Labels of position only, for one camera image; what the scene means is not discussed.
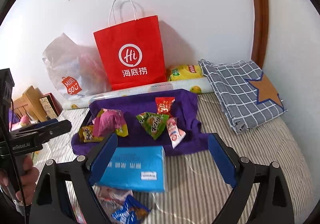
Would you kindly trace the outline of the person's left hand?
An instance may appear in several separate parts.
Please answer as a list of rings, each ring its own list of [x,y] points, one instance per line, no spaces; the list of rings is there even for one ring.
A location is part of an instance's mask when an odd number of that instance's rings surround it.
[[[25,156],[24,162],[23,162],[23,171],[24,175],[20,176],[21,184],[23,188],[23,193],[25,197],[25,203],[26,205],[31,205],[33,200],[34,191],[36,189],[36,181],[39,178],[39,170],[33,166],[33,161],[29,155]],[[9,179],[7,177],[7,174],[1,170],[1,188],[3,191],[9,195],[8,193],[8,185],[9,185]]]

